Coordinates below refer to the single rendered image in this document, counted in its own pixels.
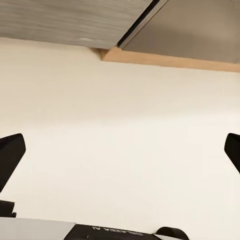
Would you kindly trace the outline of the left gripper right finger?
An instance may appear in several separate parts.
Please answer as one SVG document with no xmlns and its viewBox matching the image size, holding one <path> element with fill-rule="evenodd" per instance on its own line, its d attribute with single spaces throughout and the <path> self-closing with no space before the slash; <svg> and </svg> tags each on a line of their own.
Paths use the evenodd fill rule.
<svg viewBox="0 0 240 240">
<path fill-rule="evenodd" d="M 227 135 L 224 151 L 235 165 L 240 173 L 240 135 L 235 133 L 229 133 Z"/>
</svg>

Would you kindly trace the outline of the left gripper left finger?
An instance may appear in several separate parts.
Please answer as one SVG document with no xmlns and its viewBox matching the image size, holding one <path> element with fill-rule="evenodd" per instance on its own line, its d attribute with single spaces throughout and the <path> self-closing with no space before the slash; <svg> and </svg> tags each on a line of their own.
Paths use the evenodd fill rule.
<svg viewBox="0 0 240 240">
<path fill-rule="evenodd" d="M 22 133 L 0 138 L 0 193 L 26 153 Z"/>
</svg>

